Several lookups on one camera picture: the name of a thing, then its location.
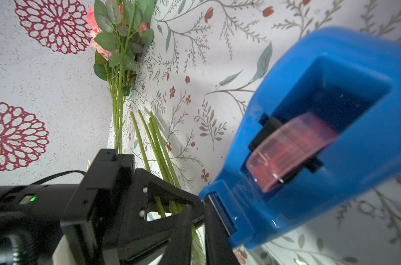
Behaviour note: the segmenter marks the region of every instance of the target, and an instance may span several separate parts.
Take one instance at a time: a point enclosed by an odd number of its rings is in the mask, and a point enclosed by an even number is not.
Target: green flower stem
[[[139,126],[137,125],[137,121],[135,120],[134,112],[129,112],[129,114],[131,115],[131,119],[133,120],[135,135],[137,135],[137,139],[139,140],[139,146],[140,146],[141,156],[143,157],[144,166],[146,170],[150,172],[149,162],[147,161],[146,152],[144,151],[143,141],[141,140]]]
[[[146,131],[147,137],[149,138],[150,145],[151,145],[152,149],[154,149],[154,151],[156,151],[155,143],[153,142],[152,136],[150,135],[149,128],[147,127],[146,121],[144,120],[144,117],[143,117],[143,115],[141,114],[140,109],[138,110],[138,113],[139,113],[141,122],[143,123],[144,130]]]
[[[137,126],[137,122],[135,120],[134,113],[130,112],[129,114],[131,115],[131,119],[133,120],[135,134],[137,135],[137,139],[139,140],[139,146],[140,146],[140,150],[141,150],[141,156],[143,157],[144,166],[145,166],[146,170],[150,173],[150,166],[149,166],[149,162],[147,161],[146,152],[144,151],[143,141],[141,140],[139,127]],[[159,215],[161,216],[161,218],[165,218],[166,217],[165,210],[163,209],[161,199],[159,198],[159,196],[154,196],[154,198],[155,198],[156,207],[158,209]]]
[[[148,126],[150,128],[153,141],[155,142],[155,146],[158,146],[159,145],[158,139],[156,137],[155,129],[153,128],[152,123],[149,123]],[[168,168],[166,167],[165,162],[163,162],[163,157],[162,157],[162,154],[160,153],[160,151],[161,151],[161,149],[156,149],[156,148],[154,149],[156,161],[158,162],[159,170],[161,171],[163,180],[165,180],[167,183],[170,183]],[[175,203],[174,201],[169,202],[169,209],[171,210],[171,213],[173,215],[176,215],[181,212],[181,210],[180,210],[181,207],[179,207],[177,205],[177,203]]]
[[[149,115],[150,115],[150,118],[152,118],[152,120],[153,120],[153,126],[155,127],[155,131],[156,131],[156,133],[158,135],[159,143],[160,143],[161,148],[163,150],[163,155],[165,156],[166,163],[168,164],[168,167],[169,167],[169,171],[171,172],[171,177],[172,177],[172,180],[174,181],[174,186],[176,186],[177,188],[181,189],[180,183],[178,183],[177,175],[176,175],[175,170],[174,170],[174,166],[173,166],[173,164],[171,162],[171,159],[169,159],[169,155],[168,155],[168,152],[166,150],[165,144],[163,142],[163,138],[161,137],[161,132],[159,130],[158,123],[156,122],[156,118],[153,115],[153,112],[150,112]]]
[[[153,141],[155,142],[156,152],[158,153],[158,157],[159,157],[158,164],[160,167],[163,168],[163,171],[164,171],[164,172],[162,172],[162,177],[167,183],[170,183],[172,186],[175,186],[172,179],[170,178],[170,173],[169,173],[168,167],[166,166],[165,159],[163,158],[161,148],[159,145],[159,141],[158,141],[158,136],[156,135],[156,130],[153,125],[152,118],[150,118],[149,121],[150,121],[150,123],[149,123],[150,131],[152,133],[152,138],[153,138]]]
[[[133,27],[133,22],[134,22],[135,9],[136,9],[136,7],[137,7],[137,0],[134,0],[134,1],[133,1],[133,8],[131,9],[131,18],[130,18],[130,21],[129,21],[129,23],[128,23],[127,36],[130,36],[131,28]],[[125,45],[124,45],[124,53],[127,52],[127,47],[128,47],[128,43],[129,43],[129,40],[130,40],[130,39],[131,39],[131,37],[128,37],[128,38],[127,38],[127,42],[126,42]]]
[[[150,135],[148,126],[146,125],[146,122],[145,122],[140,110],[139,110],[139,116],[140,116],[143,126],[147,132],[147,136],[149,137],[150,145],[155,154],[156,161],[158,162],[159,168],[161,170],[161,174],[162,174],[164,180],[167,181],[168,183],[170,183],[169,179],[166,180],[167,177],[166,177],[166,173],[164,173],[165,170],[161,169],[164,167],[166,168],[166,165],[165,165],[165,162],[163,162],[161,160],[160,155],[159,155],[159,152],[161,152],[161,148],[159,147],[159,143],[158,143],[158,139],[157,139],[157,135],[156,135],[156,130],[159,132],[159,129],[155,130],[155,128],[152,127],[152,125],[155,123],[153,122],[153,119],[150,117],[149,126],[150,126],[150,131],[152,132],[152,135]],[[165,145],[163,144],[163,142],[162,142],[162,149],[163,149],[164,153],[166,153]],[[173,215],[176,215],[181,212],[182,205],[177,204],[174,201],[171,201],[169,203],[169,208],[171,209],[171,213]],[[203,254],[203,248],[202,248],[202,245],[200,244],[200,239],[198,237],[198,234],[196,232],[196,228],[194,225],[192,226],[192,261],[193,261],[193,264],[199,264],[199,265],[205,264],[205,256]]]

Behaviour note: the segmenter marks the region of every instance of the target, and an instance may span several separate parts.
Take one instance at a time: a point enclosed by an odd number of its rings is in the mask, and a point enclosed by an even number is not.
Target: small red flower print
[[[186,104],[188,105],[192,100],[190,99],[190,95],[186,98]]]
[[[264,11],[262,12],[262,15],[264,17],[267,17],[267,16],[271,16],[273,13],[274,13],[274,9],[272,8],[272,6],[269,6],[266,9],[264,9]]]
[[[35,114],[0,103],[0,172],[38,160],[46,151],[48,135]]]
[[[208,11],[205,14],[205,22],[208,24],[208,19],[211,19],[212,16],[214,15],[214,9],[213,8],[208,8]]]
[[[172,87],[169,90],[169,98],[173,98],[173,97],[175,97],[175,88],[174,87]]]
[[[168,153],[172,151],[171,143],[170,143],[170,142],[166,143],[165,147],[166,147],[166,149],[168,150]]]
[[[15,0],[15,13],[28,35],[41,45],[64,54],[77,53],[90,44],[86,8],[78,0]]]
[[[205,182],[208,182],[209,173],[207,173],[205,169],[202,169],[202,172],[203,172],[203,174],[202,174],[202,176],[201,176],[202,179],[203,179]]]
[[[240,250],[240,248],[236,249],[234,252],[234,255],[236,256],[237,260],[240,262],[240,264],[246,264],[246,259],[247,259],[247,253],[245,251]]]

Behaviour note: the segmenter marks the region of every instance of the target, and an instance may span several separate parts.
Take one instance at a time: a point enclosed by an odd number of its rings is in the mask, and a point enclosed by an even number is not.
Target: green leaf
[[[134,54],[133,54],[133,52],[131,51],[131,49],[128,49],[128,50],[127,50],[127,55],[128,55],[129,57],[131,57],[131,58],[134,58]]]
[[[168,51],[170,39],[171,39],[171,29],[168,27],[168,35],[166,36],[166,41],[165,41],[165,52]]]
[[[301,262],[303,262],[305,264],[308,264],[308,262],[306,262],[306,260],[302,256],[300,256],[298,253],[296,253],[296,256],[298,256],[298,260],[299,261],[301,261]]]
[[[270,60],[271,60],[271,56],[272,56],[272,45],[270,42],[270,44],[267,45],[265,50],[262,52],[262,54],[259,57],[259,60],[256,64],[257,69],[256,69],[255,75],[253,76],[254,81],[260,79],[267,73],[268,65],[270,64]]]
[[[119,32],[119,34],[121,35],[121,36],[126,36],[127,35],[127,30],[128,30],[128,26],[126,26],[126,25],[120,25],[119,27],[118,27],[118,32]]]
[[[304,234],[299,236],[298,245],[300,248],[304,248],[304,246],[305,246],[305,235]]]
[[[131,46],[133,47],[134,53],[142,53],[143,52],[143,47],[141,45],[138,45],[137,43],[131,43]]]
[[[186,0],[182,0],[180,6],[178,7],[178,13],[181,13],[184,9],[184,5],[186,4]]]
[[[122,88],[122,90],[124,91],[124,96],[128,97],[128,95],[129,95],[129,86],[124,86]]]
[[[97,18],[97,16],[104,16],[108,17],[108,11],[106,11],[106,6],[101,0],[95,0],[94,1],[94,19]]]
[[[219,84],[220,86],[225,86],[225,85],[227,85],[227,84],[233,82],[233,80],[234,80],[242,71],[240,71],[240,72],[238,72],[238,73],[236,73],[236,74],[234,74],[234,75],[232,75],[232,76],[227,77],[226,79],[222,80],[222,81],[219,82],[218,84]]]
[[[349,262],[349,263],[357,263],[358,262],[358,259],[354,258],[354,257],[346,257],[343,260],[346,262]]]
[[[317,248],[319,251],[322,251],[324,248],[324,241],[321,238],[317,238]]]
[[[152,44],[153,38],[154,38],[154,33],[153,29],[148,29],[143,34],[141,35],[141,39],[143,40],[144,44],[146,46],[150,46]]]
[[[282,236],[282,238],[283,238],[285,241],[288,241],[288,242],[290,242],[290,243],[294,243],[294,242],[295,242],[292,238],[287,237],[287,236]]]
[[[133,3],[127,0],[124,8],[124,18],[127,20],[127,23],[129,23],[129,19],[131,18],[132,9],[133,9]]]
[[[140,11],[141,20],[148,24],[155,10],[155,2],[154,0],[139,0],[137,1],[137,9]]]
[[[108,76],[106,75],[105,66],[102,64],[93,65],[94,73],[102,80],[108,81]]]
[[[109,66],[110,67],[115,67],[117,65],[119,65],[120,62],[122,62],[122,58],[123,58],[123,54],[122,53],[114,53],[110,56],[109,58]]]
[[[99,54],[99,52],[96,50],[96,52],[94,53],[94,62],[96,64],[103,64],[106,65],[106,59],[103,58],[103,56],[101,54]]]
[[[113,24],[121,23],[121,11],[119,11],[119,6],[115,0],[106,1],[106,11],[108,12],[108,17]]]
[[[128,55],[124,56],[124,64],[132,71],[137,70],[137,64],[134,61],[134,58],[129,57]]]
[[[311,255],[317,265],[324,265],[319,259]]]
[[[159,33],[161,33],[161,35],[163,35],[161,25],[158,25],[158,31],[159,31]]]
[[[133,28],[139,28],[141,22],[140,11],[138,9],[135,10],[135,16],[133,21]]]
[[[110,52],[116,50],[118,45],[116,36],[109,32],[101,32],[97,34],[96,38],[94,38],[94,41],[97,42],[100,47]]]
[[[113,32],[113,24],[107,17],[98,15],[96,23],[102,31]]]

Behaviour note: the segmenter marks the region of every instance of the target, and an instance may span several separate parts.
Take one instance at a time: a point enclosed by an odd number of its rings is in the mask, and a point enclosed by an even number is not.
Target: leaf branch pattern
[[[315,30],[319,29],[326,22],[332,20],[331,16],[337,10],[339,10],[341,8],[341,3],[343,1],[344,0],[334,0],[332,2],[333,7],[332,7],[332,9],[328,9],[325,11],[325,18],[322,21],[315,22]],[[299,1],[299,3],[296,3],[295,0],[293,0],[293,1],[286,0],[286,3],[287,3],[286,9],[290,8],[290,10],[294,10],[295,13],[293,14],[293,16],[299,17],[300,21],[296,22],[294,19],[292,21],[285,19],[283,23],[274,24],[272,28],[289,29],[289,28],[297,27],[297,28],[299,28],[298,40],[300,40],[304,36],[304,33],[306,35],[311,32],[311,30],[308,29],[308,27],[314,20],[313,17],[311,17],[311,18],[308,17],[310,7],[306,8],[306,5],[309,3],[309,1]]]
[[[176,129],[176,126],[178,124],[184,124],[184,117],[187,116],[188,114],[186,113],[185,110],[183,110],[182,114],[180,117],[177,119],[177,112],[181,110],[181,104],[184,103],[184,100],[186,98],[187,90],[184,90],[184,93],[180,91],[180,101],[177,103],[177,105],[172,104],[172,116],[171,116],[171,121],[168,122],[168,135],[166,136],[166,142],[169,140],[171,135],[177,135],[179,133],[179,130]]]
[[[397,241],[399,241],[401,245],[401,228],[399,226],[399,222],[401,222],[401,216],[397,215],[389,205],[389,203],[394,205],[394,207],[399,212],[401,212],[401,202],[386,197],[378,189],[374,189],[374,191],[376,192],[380,201],[382,202],[383,208],[388,212],[390,221],[388,224],[388,228],[389,229],[393,228],[396,233],[395,237],[390,239],[389,242],[391,244],[395,244]]]
[[[164,103],[166,103],[165,97],[166,91],[162,93],[160,92],[160,90],[158,90],[158,92],[156,92],[156,96],[153,96],[152,94],[152,102],[150,103],[150,105],[159,114],[165,113],[165,106],[163,105]]]
[[[246,108],[247,108],[247,104],[245,100],[239,100],[237,99],[233,93],[234,92],[250,92],[250,93],[254,93],[255,90],[250,90],[250,89],[244,89],[245,87],[249,86],[251,83],[255,82],[256,80],[264,77],[265,74],[267,74],[268,72],[268,66],[270,64],[270,60],[271,60],[271,56],[272,56],[272,43],[270,42],[267,47],[264,49],[264,51],[262,51],[261,56],[258,59],[258,62],[256,64],[256,73],[255,75],[252,77],[252,79],[247,82],[245,85],[238,87],[236,89],[221,89],[218,90],[220,87],[226,86],[229,83],[233,82],[238,76],[239,74],[243,71],[240,71],[234,75],[228,76],[226,77],[224,80],[222,80],[221,82],[218,83],[217,89],[215,91],[206,93],[205,95],[209,95],[209,94],[213,94],[213,93],[226,93],[228,95],[230,95],[234,101],[237,103],[237,106],[240,109],[240,112],[242,114],[245,113]]]
[[[195,120],[196,122],[202,120],[200,122],[202,126],[200,126],[199,129],[204,132],[201,133],[200,136],[205,137],[210,135],[212,140],[212,150],[214,150],[214,141],[222,140],[221,137],[217,136],[223,135],[224,131],[227,130],[226,128],[227,122],[225,122],[224,124],[220,123],[218,127],[216,127],[217,119],[214,119],[214,110],[211,111],[211,106],[208,107],[208,102],[205,102],[205,100],[203,100],[202,107],[203,107],[202,116],[200,116],[200,109],[198,109],[198,115],[194,116],[193,120]]]
[[[247,8],[255,8],[255,9],[259,10],[261,8],[262,4],[264,3],[263,0],[233,0],[233,2],[229,5],[224,4],[220,0],[205,0],[205,1],[200,1],[200,3],[198,5],[196,5],[195,7],[193,7],[193,3],[194,3],[194,1],[193,1],[185,13],[177,15],[171,19],[165,19],[165,17],[164,17],[163,19],[158,20],[158,22],[167,23],[174,19],[178,19],[178,18],[182,17],[183,15],[186,15],[186,14],[190,13],[191,11],[195,10],[196,8],[199,8],[202,5],[204,5],[206,3],[210,3],[210,2],[219,3],[222,10],[224,11],[225,20],[224,20],[224,23],[222,26],[222,31],[219,36],[219,39],[220,40],[225,39],[228,51],[230,53],[230,59],[233,59],[233,49],[232,49],[231,42],[230,42],[230,35],[234,36],[236,30],[241,30],[244,34],[246,34],[246,38],[250,37],[250,38],[252,38],[253,41],[261,42],[261,41],[266,40],[265,36],[262,36],[260,33],[256,33],[255,30],[253,30],[251,28],[253,25],[255,25],[259,22],[258,20],[255,19],[255,20],[250,21],[249,23],[245,24],[244,22],[240,22],[236,17],[232,17],[228,13],[228,9],[242,10],[244,8],[246,8],[246,9]]]
[[[399,9],[398,13],[390,16],[388,23],[386,23],[385,25],[380,25],[378,27],[378,30],[376,30],[373,28],[376,23],[372,22],[372,19],[375,17],[375,13],[373,13],[373,10],[376,7],[377,0],[369,0],[368,4],[364,5],[365,13],[361,15],[361,18],[364,21],[364,27],[360,28],[359,30],[370,35],[383,36],[392,32],[401,22],[401,8]]]
[[[284,239],[285,241],[288,241],[289,243],[295,243],[295,241],[288,236],[282,236],[281,238]],[[295,263],[297,263],[297,264],[300,264],[301,262],[303,264],[307,264],[306,260],[300,254],[310,255],[314,259],[314,261],[317,263],[317,265],[324,264],[320,260],[320,258],[323,258],[323,257],[331,259],[336,265],[340,265],[340,264],[350,265],[350,264],[358,262],[358,259],[355,257],[345,257],[343,260],[340,260],[340,259],[337,259],[335,257],[332,257],[330,255],[323,253],[324,241],[321,238],[318,238],[316,241],[318,252],[311,252],[311,251],[303,250],[303,248],[305,246],[305,235],[303,235],[303,234],[300,235],[298,238],[299,249],[284,247],[284,246],[274,242],[274,240],[270,241],[270,243],[281,249],[289,250],[289,251],[292,251],[294,254],[296,254],[297,258],[295,259]]]

